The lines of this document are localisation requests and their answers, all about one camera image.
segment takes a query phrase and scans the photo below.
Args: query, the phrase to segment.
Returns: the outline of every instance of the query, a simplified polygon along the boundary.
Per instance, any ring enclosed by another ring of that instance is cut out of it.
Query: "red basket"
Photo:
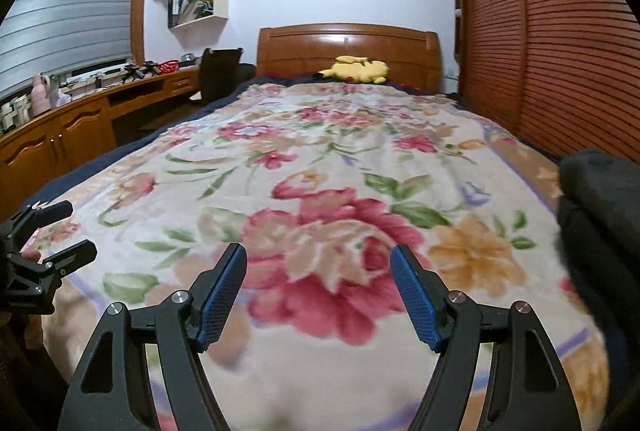
[[[165,61],[158,65],[162,74],[170,74],[178,69],[178,59],[171,59],[171,61]]]

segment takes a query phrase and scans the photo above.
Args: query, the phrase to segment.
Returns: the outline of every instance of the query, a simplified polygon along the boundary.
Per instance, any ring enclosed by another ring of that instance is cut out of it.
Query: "roller blind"
[[[0,93],[130,56],[131,0],[16,0],[0,25]]]

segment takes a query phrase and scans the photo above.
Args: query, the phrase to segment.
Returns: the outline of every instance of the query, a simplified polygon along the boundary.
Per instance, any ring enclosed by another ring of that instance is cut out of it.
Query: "bottle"
[[[2,130],[7,134],[15,128],[14,107],[11,103],[4,103],[0,109],[2,115]]]
[[[51,91],[51,80],[44,74],[33,76],[33,90],[31,90],[31,111],[33,117],[39,116],[51,109],[49,93]]]

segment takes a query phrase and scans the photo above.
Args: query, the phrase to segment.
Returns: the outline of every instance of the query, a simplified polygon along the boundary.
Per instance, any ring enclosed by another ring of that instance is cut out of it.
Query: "bed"
[[[43,320],[62,374],[72,375],[109,303],[158,303],[240,241],[247,277],[220,342],[202,356],[231,427],[406,429],[436,363],[388,270],[390,249],[407,243],[477,302],[529,301],[583,429],[597,429],[607,354],[561,265],[557,169],[453,101],[402,91],[399,84],[437,85],[439,50],[434,60],[429,38],[352,24],[264,29],[258,73],[279,77],[241,85],[187,122],[57,182],[74,216],[30,246],[47,255],[89,238],[98,248]],[[345,53],[386,60],[395,82],[290,79]],[[148,356],[162,429],[173,430],[157,350]],[[465,431],[476,429],[490,358],[482,345]]]

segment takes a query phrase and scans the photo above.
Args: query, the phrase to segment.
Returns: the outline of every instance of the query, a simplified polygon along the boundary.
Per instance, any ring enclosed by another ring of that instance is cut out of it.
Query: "metal screw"
[[[110,316],[114,316],[119,314],[120,312],[122,312],[122,303],[111,303],[108,307],[107,307],[107,313]]]
[[[189,299],[189,293],[186,290],[178,290],[178,292],[174,292],[171,296],[171,301],[176,304],[184,303]]]
[[[521,314],[528,314],[529,312],[531,312],[531,305],[526,301],[516,301],[515,305],[516,310]]]
[[[466,301],[466,294],[460,292],[460,290],[452,290],[449,292],[449,299],[452,300],[453,303],[464,303]]]

